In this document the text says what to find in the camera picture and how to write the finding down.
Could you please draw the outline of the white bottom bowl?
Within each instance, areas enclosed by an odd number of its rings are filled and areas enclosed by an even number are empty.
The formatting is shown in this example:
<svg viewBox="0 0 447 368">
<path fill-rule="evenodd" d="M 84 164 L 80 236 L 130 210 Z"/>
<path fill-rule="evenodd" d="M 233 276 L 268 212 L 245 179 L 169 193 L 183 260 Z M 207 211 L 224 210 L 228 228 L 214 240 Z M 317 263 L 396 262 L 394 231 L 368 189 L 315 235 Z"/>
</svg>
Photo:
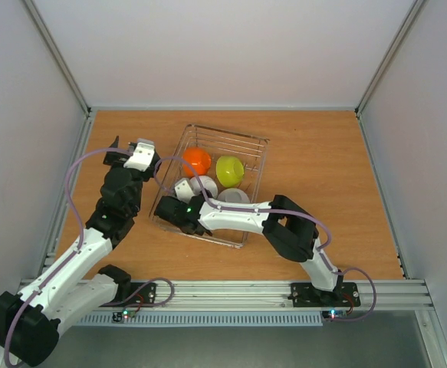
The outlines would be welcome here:
<svg viewBox="0 0 447 368">
<path fill-rule="evenodd" d="M 216 182 L 209 176 L 199 176 L 199 178 L 193 176 L 190 179 L 190 183 L 193 192 L 196 195 L 201 193 L 203 189 L 208 193 L 208 196 L 211 198 L 216 199 L 219 195 L 219 190 Z"/>
</svg>

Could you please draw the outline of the white bowl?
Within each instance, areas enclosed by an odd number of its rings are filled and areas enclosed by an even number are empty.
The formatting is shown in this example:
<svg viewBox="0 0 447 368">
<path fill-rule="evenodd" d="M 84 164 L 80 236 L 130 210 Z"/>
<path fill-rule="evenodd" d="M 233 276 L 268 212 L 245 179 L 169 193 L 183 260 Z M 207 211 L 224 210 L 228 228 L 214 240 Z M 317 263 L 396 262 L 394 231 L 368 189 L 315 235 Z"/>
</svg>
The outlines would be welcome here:
<svg viewBox="0 0 447 368">
<path fill-rule="evenodd" d="M 221 202 L 243 203 L 243 204 L 248 204 L 250 202 L 248 195 L 239 188 L 228 188 L 222 190 L 219 193 L 217 200 Z"/>
<path fill-rule="evenodd" d="M 219 190 L 216 182 L 209 176 L 199 176 L 199 178 L 193 176 L 190 179 L 190 183 L 193 192 L 196 195 L 201 193 L 203 189 L 208 193 L 208 196 L 211 198 L 216 199 L 219 195 Z"/>
</svg>

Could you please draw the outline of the orange bowl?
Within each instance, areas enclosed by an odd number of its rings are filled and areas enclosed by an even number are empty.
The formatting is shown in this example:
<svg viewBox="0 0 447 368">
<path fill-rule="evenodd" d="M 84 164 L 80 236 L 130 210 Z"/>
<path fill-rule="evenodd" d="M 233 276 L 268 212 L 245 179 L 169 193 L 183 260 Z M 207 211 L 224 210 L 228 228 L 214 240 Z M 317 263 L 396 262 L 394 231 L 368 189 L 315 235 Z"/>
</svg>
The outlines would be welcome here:
<svg viewBox="0 0 447 368">
<path fill-rule="evenodd" d="M 212 165 L 211 156 L 204 149 L 199 147 L 187 148 L 184 151 L 182 158 L 189 164 L 182 165 L 185 174 L 189 178 L 194 176 L 192 168 L 198 173 L 199 176 L 205 176 Z"/>
</svg>

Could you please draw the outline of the green bowl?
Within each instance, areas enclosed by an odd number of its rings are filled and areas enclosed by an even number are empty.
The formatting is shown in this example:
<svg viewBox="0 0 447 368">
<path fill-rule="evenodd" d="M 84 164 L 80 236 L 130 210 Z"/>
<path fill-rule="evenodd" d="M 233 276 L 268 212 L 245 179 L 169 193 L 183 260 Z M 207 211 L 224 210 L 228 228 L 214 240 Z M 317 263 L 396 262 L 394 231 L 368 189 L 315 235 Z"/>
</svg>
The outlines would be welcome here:
<svg viewBox="0 0 447 368">
<path fill-rule="evenodd" d="M 243 163 L 236 156 L 220 156 L 215 171 L 218 181 L 225 188 L 238 186 L 245 175 Z"/>
</svg>

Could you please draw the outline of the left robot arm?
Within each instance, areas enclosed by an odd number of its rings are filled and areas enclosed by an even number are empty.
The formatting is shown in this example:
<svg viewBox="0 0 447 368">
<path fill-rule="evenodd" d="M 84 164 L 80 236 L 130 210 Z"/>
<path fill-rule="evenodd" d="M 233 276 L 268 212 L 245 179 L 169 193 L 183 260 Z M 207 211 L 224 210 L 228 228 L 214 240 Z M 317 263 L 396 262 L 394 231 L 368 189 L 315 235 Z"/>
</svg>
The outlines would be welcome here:
<svg viewBox="0 0 447 368">
<path fill-rule="evenodd" d="M 110 169 L 93 214 L 79 224 L 77 239 L 28 286 L 0 295 L 0 346 L 7 367 L 14 365 L 12 358 L 17 366 L 41 364 L 84 315 L 109 302 L 123 305 L 132 296 L 129 275 L 114 266 L 78 283 L 133 227 L 143 184 L 156 175 L 159 156 L 154 142 L 143 139 L 128 149 L 112 143 L 102 151 Z"/>
</svg>

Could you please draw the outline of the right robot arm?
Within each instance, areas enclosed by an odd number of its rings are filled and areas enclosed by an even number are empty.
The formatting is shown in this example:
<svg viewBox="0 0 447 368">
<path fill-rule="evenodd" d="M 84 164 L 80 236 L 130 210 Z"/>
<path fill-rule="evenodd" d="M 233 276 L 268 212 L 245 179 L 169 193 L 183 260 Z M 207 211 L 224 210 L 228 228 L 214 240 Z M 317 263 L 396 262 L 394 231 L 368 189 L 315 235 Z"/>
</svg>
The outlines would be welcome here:
<svg viewBox="0 0 447 368">
<path fill-rule="evenodd" d="M 163 196 L 154 215 L 187 235 L 211 235 L 217 230 L 234 230 L 263 235 L 282 258 L 296 262 L 311 279 L 315 297 L 324 304 L 342 298 L 343 276 L 325 254 L 331 240 L 327 233 L 320 242 L 321 222 L 285 195 L 261 203 L 223 202 L 193 196 L 188 202 Z"/>
</svg>

